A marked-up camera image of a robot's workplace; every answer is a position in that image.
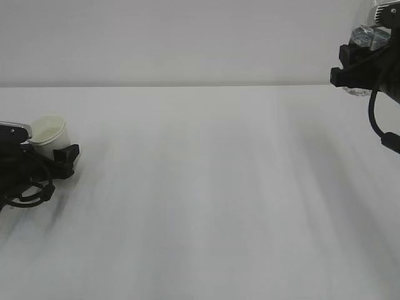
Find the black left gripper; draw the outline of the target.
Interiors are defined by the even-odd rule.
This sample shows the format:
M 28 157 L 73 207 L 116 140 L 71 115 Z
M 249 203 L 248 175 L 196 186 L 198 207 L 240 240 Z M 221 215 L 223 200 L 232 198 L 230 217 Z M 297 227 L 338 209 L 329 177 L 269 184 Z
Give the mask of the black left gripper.
M 1 143 L 1 193 L 21 194 L 32 183 L 68 179 L 80 154 L 78 144 L 53 151 L 54 161 L 38 154 L 27 144 Z

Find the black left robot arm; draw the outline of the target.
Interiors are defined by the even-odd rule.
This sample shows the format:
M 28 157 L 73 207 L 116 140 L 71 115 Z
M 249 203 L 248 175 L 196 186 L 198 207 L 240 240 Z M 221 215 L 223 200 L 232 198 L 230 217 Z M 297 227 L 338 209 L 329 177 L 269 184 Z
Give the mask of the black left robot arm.
M 54 160 L 39 154 L 29 144 L 1 149 L 2 208 L 33 208 L 52 198 L 54 181 L 74 174 L 80 148 L 73 144 L 53 153 Z

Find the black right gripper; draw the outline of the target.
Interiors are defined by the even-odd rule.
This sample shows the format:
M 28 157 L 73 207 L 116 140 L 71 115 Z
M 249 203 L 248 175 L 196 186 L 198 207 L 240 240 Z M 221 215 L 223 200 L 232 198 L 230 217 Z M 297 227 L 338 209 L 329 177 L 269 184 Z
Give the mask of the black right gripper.
M 391 31 L 391 38 L 383 49 L 371 51 L 356 44 L 339 48 L 342 68 L 333 67 L 330 83 L 337 88 L 382 92 L 399 104 L 399 28 Z

